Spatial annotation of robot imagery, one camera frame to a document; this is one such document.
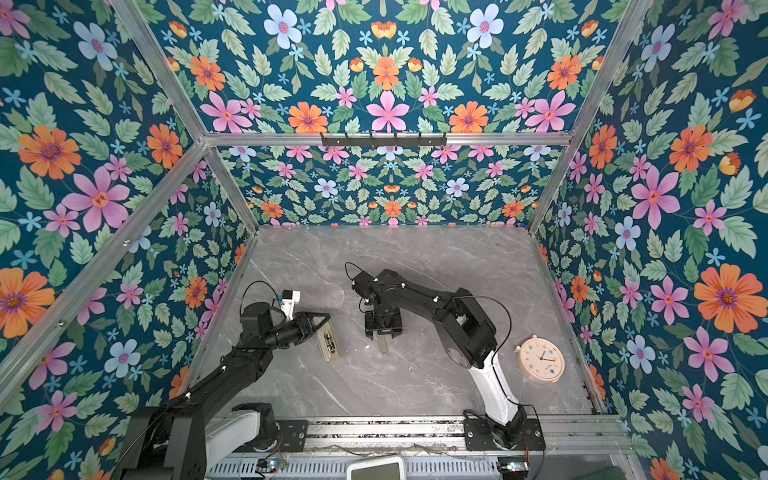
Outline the beige remote control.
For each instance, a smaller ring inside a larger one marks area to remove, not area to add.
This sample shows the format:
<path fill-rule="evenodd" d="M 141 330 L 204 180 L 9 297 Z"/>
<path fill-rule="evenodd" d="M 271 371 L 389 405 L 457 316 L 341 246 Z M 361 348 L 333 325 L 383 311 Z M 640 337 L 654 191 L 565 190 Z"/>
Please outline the beige remote control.
<path fill-rule="evenodd" d="M 325 345 L 323 347 L 319 346 L 323 360 L 326 363 L 339 360 L 341 358 L 341 352 L 330 322 L 328 322 L 327 331 L 325 333 L 325 340 Z"/>

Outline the beige battery cover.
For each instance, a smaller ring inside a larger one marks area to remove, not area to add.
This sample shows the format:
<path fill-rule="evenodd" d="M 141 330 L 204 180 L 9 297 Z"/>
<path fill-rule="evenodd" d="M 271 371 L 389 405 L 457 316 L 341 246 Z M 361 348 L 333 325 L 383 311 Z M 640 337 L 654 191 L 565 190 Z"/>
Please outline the beige battery cover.
<path fill-rule="evenodd" d="M 388 355 L 389 354 L 389 348 L 388 348 L 388 336 L 387 335 L 380 335 L 377 340 L 378 349 L 382 355 Z"/>

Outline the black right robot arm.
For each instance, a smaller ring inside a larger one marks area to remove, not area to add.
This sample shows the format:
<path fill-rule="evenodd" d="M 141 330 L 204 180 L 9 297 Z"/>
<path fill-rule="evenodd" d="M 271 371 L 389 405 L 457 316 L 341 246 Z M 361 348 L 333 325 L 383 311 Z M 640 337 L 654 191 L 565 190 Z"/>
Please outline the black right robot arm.
<path fill-rule="evenodd" d="M 510 449 L 522 440 L 528 415 L 501 369 L 496 326 L 475 295 L 464 288 L 434 290 L 392 270 L 377 275 L 360 271 L 350 281 L 367 306 L 364 328 L 368 338 L 402 334 L 404 311 L 430 321 L 446 354 L 475 382 L 485 407 L 482 419 L 494 443 Z"/>

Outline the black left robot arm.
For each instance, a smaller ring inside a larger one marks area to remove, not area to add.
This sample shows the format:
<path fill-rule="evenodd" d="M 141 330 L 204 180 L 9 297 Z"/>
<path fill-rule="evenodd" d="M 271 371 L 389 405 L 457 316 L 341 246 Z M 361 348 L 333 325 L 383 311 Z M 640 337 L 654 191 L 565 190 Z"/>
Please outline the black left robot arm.
<path fill-rule="evenodd" d="M 216 415 L 266 372 L 273 352 L 298 346 L 330 320 L 321 312 L 289 317 L 268 303 L 241 310 L 242 332 L 219 366 L 188 391 L 136 412 L 128 426 L 114 479 L 202 479 L 208 468 L 248 446 L 271 451 L 281 436 L 268 403 L 244 403 Z"/>

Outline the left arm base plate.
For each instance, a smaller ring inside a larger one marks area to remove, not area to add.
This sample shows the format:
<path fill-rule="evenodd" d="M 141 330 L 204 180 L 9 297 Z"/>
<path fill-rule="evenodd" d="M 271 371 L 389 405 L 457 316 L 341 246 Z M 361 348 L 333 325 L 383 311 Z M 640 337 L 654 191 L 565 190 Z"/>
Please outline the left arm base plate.
<path fill-rule="evenodd" d="M 264 433 L 235 449 L 236 453 L 300 453 L 308 439 L 307 420 L 276 420 Z"/>

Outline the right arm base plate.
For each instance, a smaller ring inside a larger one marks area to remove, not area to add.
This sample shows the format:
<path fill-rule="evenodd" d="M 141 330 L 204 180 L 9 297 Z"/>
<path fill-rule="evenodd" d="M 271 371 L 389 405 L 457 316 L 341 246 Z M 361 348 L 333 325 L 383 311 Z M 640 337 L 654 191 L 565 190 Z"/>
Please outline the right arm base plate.
<path fill-rule="evenodd" d="M 469 451 L 544 451 L 546 441 L 541 424 L 526 418 L 520 425 L 500 426 L 483 418 L 463 419 L 465 448 Z"/>

